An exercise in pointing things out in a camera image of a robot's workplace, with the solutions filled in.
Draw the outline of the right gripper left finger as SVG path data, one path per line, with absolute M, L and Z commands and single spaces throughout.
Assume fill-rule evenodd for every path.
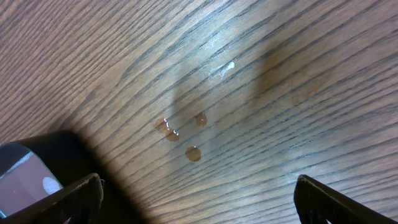
M 33 205 L 1 219 L 1 224 L 97 223 L 103 182 L 92 173 Z

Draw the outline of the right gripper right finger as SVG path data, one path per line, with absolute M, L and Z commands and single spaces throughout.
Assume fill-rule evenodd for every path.
M 297 179 L 294 204 L 302 224 L 397 224 L 307 175 Z

